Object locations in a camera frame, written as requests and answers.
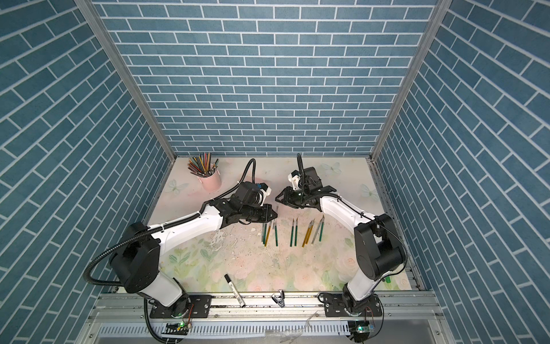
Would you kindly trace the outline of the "silver carving knife capped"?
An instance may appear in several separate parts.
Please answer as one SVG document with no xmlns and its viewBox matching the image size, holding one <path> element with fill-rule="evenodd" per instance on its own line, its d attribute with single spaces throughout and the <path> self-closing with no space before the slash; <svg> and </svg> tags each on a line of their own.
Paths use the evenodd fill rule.
<svg viewBox="0 0 550 344">
<path fill-rule="evenodd" d="M 321 226 L 323 225 L 323 222 L 324 222 L 324 218 L 322 217 L 322 219 L 319 221 L 315 231 L 313 232 L 313 237 L 311 239 L 311 244 L 313 245 L 317 239 L 317 236 L 319 234 L 319 231 L 321 229 Z"/>
</svg>

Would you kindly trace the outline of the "gold carving knife long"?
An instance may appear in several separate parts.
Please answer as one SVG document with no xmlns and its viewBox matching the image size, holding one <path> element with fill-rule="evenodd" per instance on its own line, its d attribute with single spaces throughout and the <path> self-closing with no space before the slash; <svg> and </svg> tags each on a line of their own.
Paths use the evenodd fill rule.
<svg viewBox="0 0 550 344">
<path fill-rule="evenodd" d="M 272 228 L 272 224 L 268 224 L 267 225 L 267 234 L 266 234 L 266 242 L 265 242 L 265 247 L 267 246 L 268 244 L 268 241 L 269 241 L 269 235 L 270 235 L 270 232 L 271 232 L 271 228 Z"/>
</svg>

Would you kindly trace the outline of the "green carving knife capped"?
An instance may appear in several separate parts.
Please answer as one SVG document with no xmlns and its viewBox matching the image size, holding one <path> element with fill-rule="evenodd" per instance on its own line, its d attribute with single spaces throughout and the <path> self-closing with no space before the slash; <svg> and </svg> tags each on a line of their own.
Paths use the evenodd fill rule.
<svg viewBox="0 0 550 344">
<path fill-rule="evenodd" d="M 295 219 L 292 219 L 292 227 L 291 227 L 291 235 L 290 235 L 290 243 L 289 246 L 294 246 L 294 234 L 295 234 Z"/>
</svg>

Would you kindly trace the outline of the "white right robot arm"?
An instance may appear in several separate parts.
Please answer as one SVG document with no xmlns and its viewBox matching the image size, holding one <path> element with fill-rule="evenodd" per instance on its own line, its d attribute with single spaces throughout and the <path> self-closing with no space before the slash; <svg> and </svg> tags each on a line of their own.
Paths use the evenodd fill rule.
<svg viewBox="0 0 550 344">
<path fill-rule="evenodd" d="M 335 188 L 323 186 L 313 167 L 297 169 L 288 179 L 291 185 L 276 197 L 277 202 L 294 209 L 317 209 L 354 235 L 359 268 L 343 288 L 348 308 L 369 300 L 384 278 L 406 267 L 407 253 L 391 216 L 376 216 L 349 203 Z"/>
</svg>

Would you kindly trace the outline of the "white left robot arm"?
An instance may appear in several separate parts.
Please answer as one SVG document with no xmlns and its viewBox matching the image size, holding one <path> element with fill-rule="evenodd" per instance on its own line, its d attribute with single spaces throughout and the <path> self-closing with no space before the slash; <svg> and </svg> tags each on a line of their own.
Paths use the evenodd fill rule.
<svg viewBox="0 0 550 344">
<path fill-rule="evenodd" d="M 276 219 L 277 213 L 266 203 L 270 193 L 265 183 L 245 181 L 228 198 L 204 202 L 196 213 L 151 227 L 135 223 L 127 229 L 132 242 L 111 254 L 111 268 L 128 293 L 143 294 L 166 308 L 186 302 L 183 287 L 160 271 L 160 258 L 185 242 L 229 225 Z"/>
</svg>

